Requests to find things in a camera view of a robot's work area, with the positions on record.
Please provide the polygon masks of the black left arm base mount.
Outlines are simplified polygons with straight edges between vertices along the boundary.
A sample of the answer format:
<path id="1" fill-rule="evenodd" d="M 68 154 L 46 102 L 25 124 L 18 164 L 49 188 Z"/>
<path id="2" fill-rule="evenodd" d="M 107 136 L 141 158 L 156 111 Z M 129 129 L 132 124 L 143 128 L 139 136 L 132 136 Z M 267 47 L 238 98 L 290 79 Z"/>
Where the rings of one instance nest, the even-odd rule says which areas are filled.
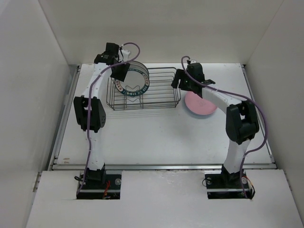
<path id="1" fill-rule="evenodd" d="M 122 184 L 121 174 L 107 174 L 103 180 L 86 180 L 77 200 L 119 200 Z"/>

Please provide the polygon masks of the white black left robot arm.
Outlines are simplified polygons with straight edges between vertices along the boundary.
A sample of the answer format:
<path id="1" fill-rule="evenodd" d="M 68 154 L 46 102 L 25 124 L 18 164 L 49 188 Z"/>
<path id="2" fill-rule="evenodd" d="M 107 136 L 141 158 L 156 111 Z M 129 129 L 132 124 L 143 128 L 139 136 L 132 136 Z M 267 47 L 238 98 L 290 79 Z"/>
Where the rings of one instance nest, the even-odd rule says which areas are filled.
<path id="1" fill-rule="evenodd" d="M 106 113 L 102 105 L 103 86 L 112 77 L 124 81 L 130 62 L 130 51 L 115 43 L 107 43 L 105 51 L 94 59 L 94 71 L 87 88 L 73 100 L 77 124 L 86 133 L 88 155 L 83 177 L 83 185 L 91 183 L 95 188 L 106 184 L 105 159 L 98 150 L 101 129 L 106 122 Z"/>

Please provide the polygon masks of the blue plastic plate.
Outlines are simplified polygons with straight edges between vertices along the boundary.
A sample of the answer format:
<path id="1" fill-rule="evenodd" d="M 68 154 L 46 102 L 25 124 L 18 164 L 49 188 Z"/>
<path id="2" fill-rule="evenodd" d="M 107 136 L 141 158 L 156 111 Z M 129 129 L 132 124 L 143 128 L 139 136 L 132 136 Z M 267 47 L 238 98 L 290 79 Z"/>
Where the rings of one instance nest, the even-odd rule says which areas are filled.
<path id="1" fill-rule="evenodd" d="M 187 110 L 187 113 L 189 116 L 191 116 L 192 118 L 196 118 L 196 119 L 206 119 L 206 118 L 210 118 L 212 117 L 215 112 L 211 113 L 211 114 L 207 114 L 207 115 L 204 115 L 204 114 L 196 114 L 194 112 L 192 112 L 191 110 Z"/>

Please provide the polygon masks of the dark wire dish rack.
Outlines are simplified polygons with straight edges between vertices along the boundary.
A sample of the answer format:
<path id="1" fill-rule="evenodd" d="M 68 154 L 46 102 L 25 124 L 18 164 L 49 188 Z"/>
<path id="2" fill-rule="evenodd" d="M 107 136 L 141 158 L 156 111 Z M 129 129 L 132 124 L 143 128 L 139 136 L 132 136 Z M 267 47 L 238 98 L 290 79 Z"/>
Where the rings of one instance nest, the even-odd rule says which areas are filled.
<path id="1" fill-rule="evenodd" d="M 106 103 L 115 111 L 175 108 L 181 100 L 180 89 L 171 86 L 176 70 L 174 67 L 148 68 L 150 86 L 147 92 L 135 97 L 120 93 L 110 78 L 107 82 Z"/>

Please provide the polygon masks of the grey rimmed plate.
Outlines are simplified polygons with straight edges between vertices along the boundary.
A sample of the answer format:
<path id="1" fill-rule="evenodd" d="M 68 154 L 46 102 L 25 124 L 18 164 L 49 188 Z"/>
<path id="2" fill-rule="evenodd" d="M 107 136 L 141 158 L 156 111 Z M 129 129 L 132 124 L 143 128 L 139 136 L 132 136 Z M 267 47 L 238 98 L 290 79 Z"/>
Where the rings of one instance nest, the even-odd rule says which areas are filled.
<path id="1" fill-rule="evenodd" d="M 149 74 L 149 70 L 148 68 L 141 62 L 138 61 L 131 61 L 129 62 L 130 66 L 129 66 L 129 71 L 131 70 L 139 70 L 140 72 L 145 73 L 146 75 Z"/>

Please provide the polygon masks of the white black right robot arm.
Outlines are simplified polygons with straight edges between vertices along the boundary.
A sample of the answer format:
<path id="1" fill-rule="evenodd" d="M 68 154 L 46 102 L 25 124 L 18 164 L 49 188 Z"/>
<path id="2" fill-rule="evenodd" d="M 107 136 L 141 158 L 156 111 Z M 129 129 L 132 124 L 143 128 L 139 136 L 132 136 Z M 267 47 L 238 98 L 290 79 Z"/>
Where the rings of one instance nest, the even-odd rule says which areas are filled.
<path id="1" fill-rule="evenodd" d="M 237 182 L 247 148 L 259 131 L 255 103 L 245 95 L 219 89 L 211 79 L 206 80 L 200 63 L 177 69 L 171 86 L 193 92 L 213 103 L 226 115 L 225 130 L 229 146 L 220 182 L 225 187 L 231 187 Z"/>

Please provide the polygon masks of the white plate green patterned rim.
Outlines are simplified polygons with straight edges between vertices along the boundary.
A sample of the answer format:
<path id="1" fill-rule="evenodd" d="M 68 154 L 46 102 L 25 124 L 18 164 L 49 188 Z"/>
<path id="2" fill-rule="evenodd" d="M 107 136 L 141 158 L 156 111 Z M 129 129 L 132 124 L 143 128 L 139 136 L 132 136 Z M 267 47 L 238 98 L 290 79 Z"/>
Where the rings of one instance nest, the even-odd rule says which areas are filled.
<path id="1" fill-rule="evenodd" d="M 129 68 L 124 81 L 115 80 L 114 85 L 123 95 L 143 95 L 150 86 L 149 73 L 146 70 Z"/>

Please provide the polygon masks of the pink plastic plate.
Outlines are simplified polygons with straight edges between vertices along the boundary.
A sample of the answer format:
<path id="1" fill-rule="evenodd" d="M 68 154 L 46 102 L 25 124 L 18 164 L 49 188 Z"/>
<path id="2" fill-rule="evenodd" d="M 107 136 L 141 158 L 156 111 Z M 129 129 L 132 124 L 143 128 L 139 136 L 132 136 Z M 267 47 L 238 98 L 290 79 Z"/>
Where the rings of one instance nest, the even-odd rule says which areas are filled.
<path id="1" fill-rule="evenodd" d="M 190 91 L 185 94 L 184 101 L 186 107 L 196 114 L 207 115 L 215 112 L 217 109 L 217 106 L 212 102 Z"/>

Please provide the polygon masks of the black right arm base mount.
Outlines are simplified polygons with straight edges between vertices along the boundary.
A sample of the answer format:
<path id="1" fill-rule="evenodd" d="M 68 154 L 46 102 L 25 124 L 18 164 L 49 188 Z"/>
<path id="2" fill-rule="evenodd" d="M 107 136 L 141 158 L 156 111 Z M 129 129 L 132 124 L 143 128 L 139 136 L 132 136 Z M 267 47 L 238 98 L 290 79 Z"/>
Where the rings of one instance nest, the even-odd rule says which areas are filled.
<path id="1" fill-rule="evenodd" d="M 255 188 L 249 180 L 239 175 L 229 179 L 222 173 L 206 173 L 202 183 L 205 182 L 207 197 L 209 200 L 226 199 L 253 199 Z"/>

